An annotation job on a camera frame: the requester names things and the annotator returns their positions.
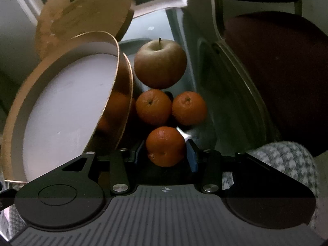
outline tangerine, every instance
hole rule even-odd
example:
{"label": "tangerine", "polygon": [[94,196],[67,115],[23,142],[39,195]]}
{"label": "tangerine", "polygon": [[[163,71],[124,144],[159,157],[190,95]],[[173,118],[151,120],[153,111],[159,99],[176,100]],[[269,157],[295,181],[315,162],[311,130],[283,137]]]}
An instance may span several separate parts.
{"label": "tangerine", "polygon": [[151,89],[138,97],[136,110],[142,121],[151,125],[164,125],[171,115],[172,102],[162,91]]}
{"label": "tangerine", "polygon": [[155,165],[172,167],[184,158],[186,143],[176,129],[162,126],[148,135],[146,149],[148,158]]}
{"label": "tangerine", "polygon": [[182,125],[197,125],[206,119],[207,106],[198,93],[186,91],[173,100],[172,115]]}

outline chair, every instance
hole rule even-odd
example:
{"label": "chair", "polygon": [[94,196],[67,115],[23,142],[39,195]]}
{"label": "chair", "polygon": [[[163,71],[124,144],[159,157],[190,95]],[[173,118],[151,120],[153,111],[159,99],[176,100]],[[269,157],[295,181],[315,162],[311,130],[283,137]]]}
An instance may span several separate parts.
{"label": "chair", "polygon": [[233,56],[235,68],[256,86],[282,140],[304,145],[313,156],[328,150],[328,37],[295,14],[256,12],[223,22],[222,0],[214,0],[222,40],[219,54]]}

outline silver bolt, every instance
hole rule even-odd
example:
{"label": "silver bolt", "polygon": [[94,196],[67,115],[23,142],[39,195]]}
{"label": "silver bolt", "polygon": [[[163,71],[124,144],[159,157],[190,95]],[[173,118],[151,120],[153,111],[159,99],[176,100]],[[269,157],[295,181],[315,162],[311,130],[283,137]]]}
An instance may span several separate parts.
{"label": "silver bolt", "polygon": [[203,186],[203,190],[206,192],[216,192],[219,190],[219,187],[215,184],[206,184]]}
{"label": "silver bolt", "polygon": [[126,184],[116,184],[113,186],[113,191],[115,192],[123,192],[128,190],[129,186]]}

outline black and white patterned fabric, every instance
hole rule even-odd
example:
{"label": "black and white patterned fabric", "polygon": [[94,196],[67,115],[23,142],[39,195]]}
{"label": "black and white patterned fabric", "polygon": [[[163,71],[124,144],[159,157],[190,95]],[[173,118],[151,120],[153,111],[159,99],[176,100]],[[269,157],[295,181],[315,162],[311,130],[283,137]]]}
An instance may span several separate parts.
{"label": "black and white patterned fabric", "polygon": [[[314,158],[305,147],[295,142],[283,141],[264,145],[256,150],[249,151],[248,154],[303,183],[318,198],[318,170]],[[222,175],[222,189],[226,190],[232,185],[232,173],[225,172]],[[313,229],[315,229],[317,217],[318,205],[309,224]]]}

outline gray ribbed surface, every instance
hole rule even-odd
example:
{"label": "gray ribbed surface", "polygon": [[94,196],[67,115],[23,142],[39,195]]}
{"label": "gray ribbed surface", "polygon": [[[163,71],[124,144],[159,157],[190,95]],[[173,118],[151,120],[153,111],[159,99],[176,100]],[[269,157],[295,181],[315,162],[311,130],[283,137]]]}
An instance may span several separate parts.
{"label": "gray ribbed surface", "polygon": [[249,225],[232,215],[221,199],[193,185],[142,186],[115,197],[94,222],[69,232],[28,228],[13,246],[319,246],[323,240],[305,224],[286,230]]}

